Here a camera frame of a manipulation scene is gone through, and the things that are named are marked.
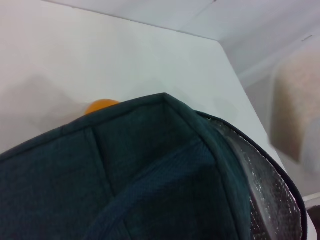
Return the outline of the orange pear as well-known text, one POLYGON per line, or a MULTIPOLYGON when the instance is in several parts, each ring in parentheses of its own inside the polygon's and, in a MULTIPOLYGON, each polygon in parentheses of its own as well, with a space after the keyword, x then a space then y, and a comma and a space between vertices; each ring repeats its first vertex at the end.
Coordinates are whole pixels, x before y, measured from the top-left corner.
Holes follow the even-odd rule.
POLYGON ((119 101, 112 99, 100 99, 91 103, 84 111, 85 115, 119 104, 119 101))

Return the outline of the dark teal insulated bag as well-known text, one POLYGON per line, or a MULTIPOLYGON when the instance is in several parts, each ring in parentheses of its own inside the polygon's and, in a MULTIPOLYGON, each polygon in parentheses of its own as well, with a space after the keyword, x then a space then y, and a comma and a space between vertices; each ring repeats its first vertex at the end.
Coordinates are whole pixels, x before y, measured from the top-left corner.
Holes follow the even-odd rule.
POLYGON ((166 94, 0 154, 0 240, 307 240, 287 173, 230 123, 166 94))

